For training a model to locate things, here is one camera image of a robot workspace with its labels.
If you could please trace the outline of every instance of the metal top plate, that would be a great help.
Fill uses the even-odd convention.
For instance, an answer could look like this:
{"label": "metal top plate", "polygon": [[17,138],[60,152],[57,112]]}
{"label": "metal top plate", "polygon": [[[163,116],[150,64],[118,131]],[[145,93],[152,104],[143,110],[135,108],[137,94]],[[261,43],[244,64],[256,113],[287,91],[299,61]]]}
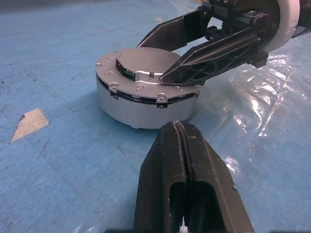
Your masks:
{"label": "metal top plate", "polygon": [[[199,85],[179,87],[160,83],[159,76],[179,58],[176,53],[156,48],[120,50],[101,57],[96,64],[96,73],[109,86],[110,91],[120,91],[137,98],[167,102],[169,99],[187,94],[199,94],[202,89]],[[116,68],[116,59],[124,68],[136,74],[136,81],[122,76]],[[153,78],[149,78],[150,72],[155,74]]]}

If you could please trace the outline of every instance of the blue surface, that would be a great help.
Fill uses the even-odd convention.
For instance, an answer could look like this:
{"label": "blue surface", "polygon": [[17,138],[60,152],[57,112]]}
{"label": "blue surface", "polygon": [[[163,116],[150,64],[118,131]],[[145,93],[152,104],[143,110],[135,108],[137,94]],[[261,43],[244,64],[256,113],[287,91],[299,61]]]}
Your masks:
{"label": "blue surface", "polygon": [[[196,6],[71,1],[0,14],[1,233],[132,227],[139,168],[157,132],[100,110],[94,65],[136,46],[155,18]],[[208,81],[191,120],[230,168],[259,233],[311,230],[310,39],[292,40],[261,69],[242,66]],[[35,108],[50,124],[9,143],[21,115]]]}

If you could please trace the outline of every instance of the blue mat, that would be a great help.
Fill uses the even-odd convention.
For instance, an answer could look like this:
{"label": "blue mat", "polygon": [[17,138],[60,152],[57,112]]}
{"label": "blue mat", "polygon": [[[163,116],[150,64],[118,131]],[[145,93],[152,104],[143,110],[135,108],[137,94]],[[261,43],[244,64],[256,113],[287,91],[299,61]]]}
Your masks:
{"label": "blue mat", "polygon": [[[94,66],[109,51],[135,47],[159,18],[197,5],[26,6],[0,13],[0,232],[130,229],[140,165],[157,131],[100,110]],[[191,120],[227,164],[259,233],[311,230],[310,40],[293,39],[261,69],[245,65],[206,82]],[[49,125],[10,143],[36,108]]]}

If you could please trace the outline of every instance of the black plastic clamp jaw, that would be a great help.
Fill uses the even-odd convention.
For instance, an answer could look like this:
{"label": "black plastic clamp jaw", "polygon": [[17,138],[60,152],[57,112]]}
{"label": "black plastic clamp jaw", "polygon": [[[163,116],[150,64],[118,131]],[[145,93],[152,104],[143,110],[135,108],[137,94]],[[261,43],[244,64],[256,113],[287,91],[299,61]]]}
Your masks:
{"label": "black plastic clamp jaw", "polygon": [[216,17],[214,8],[203,3],[196,11],[157,25],[138,47],[173,51],[189,42],[206,37],[207,41],[188,50],[160,77],[167,85],[194,85],[220,75],[245,63],[259,68],[266,64],[268,54],[261,50],[269,16],[250,11],[236,18],[222,19],[223,27],[207,27]]}
{"label": "black plastic clamp jaw", "polygon": [[188,123],[168,123],[139,176],[135,233],[254,232],[225,163]]}

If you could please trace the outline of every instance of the transparent plastic wrap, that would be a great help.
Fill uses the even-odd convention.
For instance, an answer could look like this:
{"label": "transparent plastic wrap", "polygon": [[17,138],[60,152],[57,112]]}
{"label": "transparent plastic wrap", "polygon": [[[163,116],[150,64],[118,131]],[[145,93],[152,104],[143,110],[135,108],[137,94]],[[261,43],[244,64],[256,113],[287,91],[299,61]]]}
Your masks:
{"label": "transparent plastic wrap", "polygon": [[[157,131],[100,110],[94,65],[199,4],[65,3],[0,14],[2,233],[131,229],[139,168]],[[258,233],[311,230],[310,41],[292,39],[260,69],[244,65],[208,80],[190,120],[230,169]],[[49,124],[9,143],[20,117],[36,108]]]}

